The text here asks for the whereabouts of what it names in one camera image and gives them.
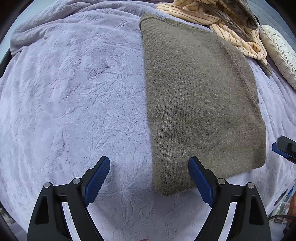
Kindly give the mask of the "person's right hand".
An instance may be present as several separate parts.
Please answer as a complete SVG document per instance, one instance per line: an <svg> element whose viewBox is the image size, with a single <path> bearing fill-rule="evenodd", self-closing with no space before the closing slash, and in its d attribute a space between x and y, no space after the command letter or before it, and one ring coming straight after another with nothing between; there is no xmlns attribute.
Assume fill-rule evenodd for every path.
<svg viewBox="0 0 296 241"><path fill-rule="evenodd" d="M290 200L290 207L287 213L288 216L296 217L296 193L292 196Z"/></svg>

